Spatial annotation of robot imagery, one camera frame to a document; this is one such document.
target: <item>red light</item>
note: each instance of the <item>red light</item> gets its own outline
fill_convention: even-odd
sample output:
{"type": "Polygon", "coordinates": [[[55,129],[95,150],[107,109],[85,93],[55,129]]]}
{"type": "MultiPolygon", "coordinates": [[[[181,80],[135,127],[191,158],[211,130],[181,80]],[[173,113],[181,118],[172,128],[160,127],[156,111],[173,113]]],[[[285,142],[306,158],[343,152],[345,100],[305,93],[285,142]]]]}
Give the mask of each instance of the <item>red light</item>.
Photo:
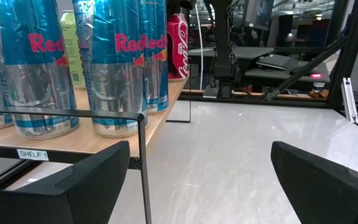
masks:
{"type": "Polygon", "coordinates": [[[311,78],[321,78],[321,74],[311,74],[311,78]]]}

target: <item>coca-cola can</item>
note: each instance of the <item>coca-cola can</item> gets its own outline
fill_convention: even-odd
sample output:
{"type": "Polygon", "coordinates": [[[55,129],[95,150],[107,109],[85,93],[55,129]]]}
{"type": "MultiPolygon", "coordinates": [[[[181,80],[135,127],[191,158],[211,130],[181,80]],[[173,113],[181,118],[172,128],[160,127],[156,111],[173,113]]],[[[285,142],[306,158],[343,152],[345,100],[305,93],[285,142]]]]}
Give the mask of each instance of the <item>coca-cola can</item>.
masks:
{"type": "Polygon", "coordinates": [[[168,79],[184,80],[188,76],[188,25],[183,14],[167,19],[168,33],[168,79]]]}

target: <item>white cable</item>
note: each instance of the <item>white cable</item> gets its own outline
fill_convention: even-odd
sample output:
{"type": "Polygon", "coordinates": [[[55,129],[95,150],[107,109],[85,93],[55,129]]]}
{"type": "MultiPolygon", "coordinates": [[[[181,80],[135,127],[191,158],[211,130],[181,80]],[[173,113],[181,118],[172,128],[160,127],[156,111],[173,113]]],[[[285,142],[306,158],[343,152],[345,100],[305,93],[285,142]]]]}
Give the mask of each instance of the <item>white cable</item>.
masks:
{"type": "Polygon", "coordinates": [[[203,37],[201,36],[200,17],[198,15],[198,9],[197,8],[198,7],[196,5],[196,14],[197,14],[197,21],[198,21],[198,32],[200,33],[200,45],[201,45],[201,81],[200,81],[200,90],[202,90],[202,87],[203,87],[203,72],[204,72],[204,51],[203,51],[203,37]]]}

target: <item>wooden shelf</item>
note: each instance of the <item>wooden shelf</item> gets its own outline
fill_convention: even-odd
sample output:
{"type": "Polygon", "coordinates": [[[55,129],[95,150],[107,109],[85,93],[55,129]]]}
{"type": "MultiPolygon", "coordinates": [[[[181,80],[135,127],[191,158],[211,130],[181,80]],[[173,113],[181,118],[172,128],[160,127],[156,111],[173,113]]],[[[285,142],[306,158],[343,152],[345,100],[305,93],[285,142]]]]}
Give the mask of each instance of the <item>wooden shelf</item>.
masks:
{"type": "MultiPolygon", "coordinates": [[[[181,82],[169,83],[169,107],[166,111],[148,116],[146,126],[146,145],[150,146],[156,135],[161,130],[170,114],[176,100],[183,89],[186,80],[181,82]]],[[[86,90],[75,90],[75,98],[79,110],[88,110],[88,95],[86,90]]],[[[56,151],[85,152],[97,153],[108,146],[119,141],[129,141],[131,147],[131,156],[139,157],[139,142],[137,134],[126,138],[104,138],[97,135],[93,131],[92,121],[90,118],[80,118],[80,126],[66,134],[57,138],[48,140],[30,141],[19,137],[15,127],[0,129],[0,146],[29,147],[34,149],[47,149],[56,151]]]]}

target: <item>coca-cola logo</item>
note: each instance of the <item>coca-cola logo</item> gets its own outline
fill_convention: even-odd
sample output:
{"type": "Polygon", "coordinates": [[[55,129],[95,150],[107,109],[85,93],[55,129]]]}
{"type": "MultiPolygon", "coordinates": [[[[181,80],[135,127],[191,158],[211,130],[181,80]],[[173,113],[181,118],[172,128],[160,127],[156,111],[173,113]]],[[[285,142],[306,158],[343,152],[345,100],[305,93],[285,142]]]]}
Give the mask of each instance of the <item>coca-cola logo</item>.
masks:
{"type": "Polygon", "coordinates": [[[188,61],[188,46],[187,46],[187,22],[182,18],[182,16],[179,17],[179,25],[178,25],[178,36],[180,39],[180,43],[178,44],[178,48],[181,48],[179,52],[182,52],[183,55],[183,66],[179,67],[179,74],[183,78],[186,78],[188,75],[188,69],[187,69],[187,61],[188,61]]]}

